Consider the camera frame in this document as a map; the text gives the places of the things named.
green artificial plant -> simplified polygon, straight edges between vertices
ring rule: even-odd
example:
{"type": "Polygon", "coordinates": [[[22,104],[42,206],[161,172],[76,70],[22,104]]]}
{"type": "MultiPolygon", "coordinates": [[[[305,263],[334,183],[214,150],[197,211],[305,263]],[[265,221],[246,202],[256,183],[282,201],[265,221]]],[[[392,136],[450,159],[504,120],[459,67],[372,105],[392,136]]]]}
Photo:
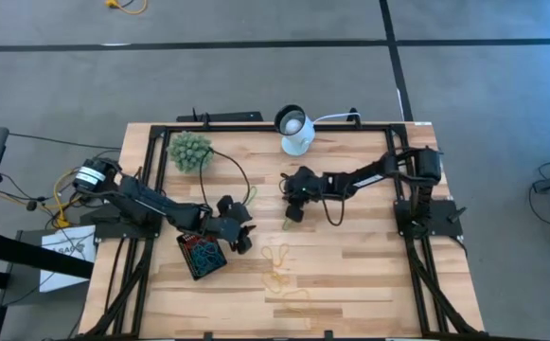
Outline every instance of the green artificial plant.
{"type": "Polygon", "coordinates": [[[201,159],[203,169],[209,165],[214,156],[210,145],[211,141],[202,135],[181,132],[171,140],[168,152],[178,171],[190,174],[199,171],[201,159]]]}

wooden table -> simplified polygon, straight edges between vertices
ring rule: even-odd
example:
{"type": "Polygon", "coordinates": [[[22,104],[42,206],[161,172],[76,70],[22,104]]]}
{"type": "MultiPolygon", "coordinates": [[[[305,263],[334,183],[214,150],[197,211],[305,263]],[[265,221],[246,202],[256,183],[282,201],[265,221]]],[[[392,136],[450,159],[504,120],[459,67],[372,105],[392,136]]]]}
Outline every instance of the wooden table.
{"type": "MultiPolygon", "coordinates": [[[[143,164],[150,126],[128,125],[120,156],[125,172],[134,173],[143,164]]],[[[406,126],[412,147],[436,148],[432,125],[406,126]]],[[[301,165],[317,174],[354,171],[386,152],[384,134],[320,132],[310,150],[299,158],[282,152],[280,136],[275,133],[206,135],[214,149],[243,166],[249,181],[257,187],[257,196],[249,206],[257,225],[250,235],[254,247],[240,256],[222,243],[228,264],[194,281],[175,240],[179,232],[164,223],[154,246],[141,337],[202,337],[203,332],[214,332],[215,337],[301,337],[322,336],[323,330],[333,330],[339,337],[420,335],[409,265],[392,209],[392,180],[364,188],[347,201],[341,226],[327,222],[321,203],[310,203],[305,206],[302,224],[292,224],[287,231],[281,229],[286,207],[278,188],[281,172],[294,173],[301,165]],[[278,260],[283,243],[290,246],[289,253],[282,266],[274,269],[273,262],[260,251],[270,246],[278,260]],[[265,289],[263,274],[273,270],[289,277],[290,284],[281,294],[265,289]],[[306,291],[282,295],[298,289],[310,292],[310,299],[306,291]]],[[[154,168],[158,164],[156,155],[154,168]]],[[[240,200],[245,193],[239,170],[218,156],[204,173],[204,184],[213,206],[224,194],[240,200]]],[[[198,176],[183,175],[172,163],[167,166],[164,189],[177,202],[202,201],[198,176]]],[[[449,195],[443,176],[434,197],[449,195]]],[[[339,204],[330,204],[329,210],[336,220],[339,204]]],[[[474,328],[482,330],[464,251],[449,238],[431,240],[441,289],[457,311],[474,328]]],[[[117,245],[118,241],[107,241],[99,246],[81,332],[93,327],[102,315],[117,245]]],[[[126,247],[124,244],[112,296],[118,292],[126,247]]],[[[432,299],[425,287],[424,292],[431,329],[436,330],[432,299]]],[[[123,331],[131,327],[134,293],[129,302],[123,331]]]]}

white lamp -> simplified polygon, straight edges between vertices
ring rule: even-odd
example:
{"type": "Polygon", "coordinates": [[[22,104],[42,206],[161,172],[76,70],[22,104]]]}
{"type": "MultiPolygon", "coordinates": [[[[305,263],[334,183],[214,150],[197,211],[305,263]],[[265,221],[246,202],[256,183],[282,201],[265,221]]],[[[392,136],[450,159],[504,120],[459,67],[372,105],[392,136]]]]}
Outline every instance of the white lamp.
{"type": "MultiPolygon", "coordinates": [[[[333,114],[319,117],[321,119],[333,117],[361,116],[359,113],[333,114]]],[[[305,153],[314,139],[314,123],[298,105],[290,104],[281,109],[275,116],[275,128],[283,135],[281,146],[283,151],[291,156],[305,153]]]]}

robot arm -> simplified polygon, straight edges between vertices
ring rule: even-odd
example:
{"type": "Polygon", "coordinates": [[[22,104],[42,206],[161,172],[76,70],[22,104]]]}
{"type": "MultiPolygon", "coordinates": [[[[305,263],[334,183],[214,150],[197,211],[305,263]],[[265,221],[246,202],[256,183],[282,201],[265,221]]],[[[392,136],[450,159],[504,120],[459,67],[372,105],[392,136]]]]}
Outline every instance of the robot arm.
{"type": "Polygon", "coordinates": [[[234,203],[229,195],[218,202],[220,216],[215,217],[208,205],[176,203],[127,174],[121,173],[118,185],[114,180],[120,170],[113,160],[86,160],[73,186],[85,195],[108,200],[119,209],[121,217],[139,226],[157,213],[183,233],[225,240],[240,254],[251,248],[248,235],[254,226],[242,225],[252,217],[243,204],[234,203]]]}
{"type": "Polygon", "coordinates": [[[439,152],[430,148],[411,148],[399,154],[385,153],[380,160],[355,170],[354,172],[324,172],[322,176],[302,166],[294,175],[281,174],[285,186],[283,199],[288,202],[285,216],[295,222],[301,222],[304,212],[302,207],[309,201],[320,200],[343,201],[354,196],[366,186],[386,178],[397,177],[412,187],[418,188],[417,203],[425,203],[430,198],[432,187],[441,179],[439,152]],[[416,175],[399,171],[399,163],[413,161],[416,175]]]}

white paper sign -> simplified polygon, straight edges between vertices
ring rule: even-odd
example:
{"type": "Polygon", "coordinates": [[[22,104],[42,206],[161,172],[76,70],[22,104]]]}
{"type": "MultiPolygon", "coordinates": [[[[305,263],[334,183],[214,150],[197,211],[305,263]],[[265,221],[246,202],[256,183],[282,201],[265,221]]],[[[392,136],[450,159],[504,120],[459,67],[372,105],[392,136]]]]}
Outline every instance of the white paper sign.
{"type": "MultiPolygon", "coordinates": [[[[94,262],[96,260],[96,247],[94,246],[95,230],[95,225],[70,227],[65,228],[63,231],[58,230],[53,235],[43,236],[41,246],[42,248],[56,251],[64,255],[94,262]]],[[[39,292],[47,293],[56,289],[81,283],[86,280],[88,279],[59,273],[54,274],[51,271],[41,270],[39,282],[42,284],[39,287],[39,292]]]]}

